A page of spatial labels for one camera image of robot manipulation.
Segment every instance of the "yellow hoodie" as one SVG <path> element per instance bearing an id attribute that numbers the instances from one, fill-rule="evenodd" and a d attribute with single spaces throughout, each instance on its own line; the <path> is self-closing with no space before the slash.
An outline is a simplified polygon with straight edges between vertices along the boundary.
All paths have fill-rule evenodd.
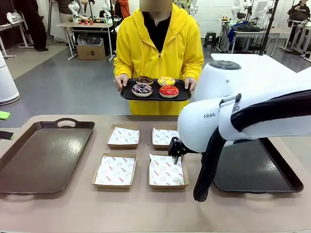
<path id="1" fill-rule="evenodd" d="M 204 62 L 199 27 L 191 16 L 173 4 L 170 26 L 163 50 L 158 52 L 137 9 L 121 23 L 117 37 L 117 57 L 114 59 L 115 76 L 129 78 L 145 75 L 152 78 L 170 76 L 198 80 Z M 133 115 L 179 115 L 185 102 L 130 101 Z"/>

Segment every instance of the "brown tray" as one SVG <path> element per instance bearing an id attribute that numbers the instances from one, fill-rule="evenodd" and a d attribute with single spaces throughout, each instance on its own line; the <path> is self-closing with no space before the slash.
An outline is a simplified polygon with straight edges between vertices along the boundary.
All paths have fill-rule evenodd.
<path id="1" fill-rule="evenodd" d="M 74 126 L 59 126 L 72 121 Z M 0 159 L 0 193 L 57 193 L 73 174 L 94 122 L 34 123 Z"/>

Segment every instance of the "person's left hand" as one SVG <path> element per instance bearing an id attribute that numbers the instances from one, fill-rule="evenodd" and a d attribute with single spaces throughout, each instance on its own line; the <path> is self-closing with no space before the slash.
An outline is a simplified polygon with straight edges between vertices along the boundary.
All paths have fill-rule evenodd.
<path id="1" fill-rule="evenodd" d="M 190 77 L 185 78 L 184 82 L 185 82 L 185 88 L 186 89 L 189 88 L 190 91 L 194 91 L 195 90 L 197 82 L 196 82 L 196 80 L 194 78 L 190 78 Z"/>

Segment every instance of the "stool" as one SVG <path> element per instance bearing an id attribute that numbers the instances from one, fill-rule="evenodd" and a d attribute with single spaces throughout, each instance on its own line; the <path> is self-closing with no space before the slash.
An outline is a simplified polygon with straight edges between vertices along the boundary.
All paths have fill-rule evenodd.
<path id="1" fill-rule="evenodd" d="M 204 40 L 203 47 L 207 47 L 208 45 L 212 45 L 212 47 L 216 46 L 216 33 L 215 32 L 207 32 Z"/>

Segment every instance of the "hood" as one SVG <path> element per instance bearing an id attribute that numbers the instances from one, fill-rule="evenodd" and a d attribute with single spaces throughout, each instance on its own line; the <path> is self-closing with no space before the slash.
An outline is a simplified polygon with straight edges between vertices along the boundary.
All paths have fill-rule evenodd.
<path id="1" fill-rule="evenodd" d="M 178 6 L 176 6 L 174 3 L 172 4 L 173 11 L 169 31 L 176 36 L 185 26 L 188 13 L 184 9 L 179 9 Z M 144 42 L 150 42 L 151 40 L 149 37 L 149 33 L 147 28 L 145 27 L 144 18 L 139 9 L 133 12 L 133 19 L 141 39 Z"/>

